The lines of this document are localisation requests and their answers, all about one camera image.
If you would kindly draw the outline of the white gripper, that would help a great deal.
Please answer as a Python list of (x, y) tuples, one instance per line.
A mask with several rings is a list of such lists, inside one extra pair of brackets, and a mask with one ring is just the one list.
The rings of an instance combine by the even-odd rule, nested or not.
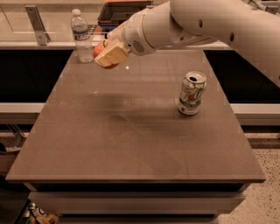
[(137, 56), (144, 56), (156, 51), (144, 35), (144, 16), (147, 12), (148, 9), (144, 9), (133, 14), (126, 22), (108, 33), (109, 41), (117, 40), (120, 42), (108, 42), (105, 49), (94, 58), (100, 67), (118, 65), (128, 59), (130, 52)]

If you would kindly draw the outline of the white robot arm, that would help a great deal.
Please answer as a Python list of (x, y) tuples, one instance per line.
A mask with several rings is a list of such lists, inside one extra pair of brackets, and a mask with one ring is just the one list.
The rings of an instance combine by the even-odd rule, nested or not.
[(108, 34), (101, 67), (168, 46), (226, 44), (280, 86), (280, 17), (242, 0), (169, 0), (132, 15)]

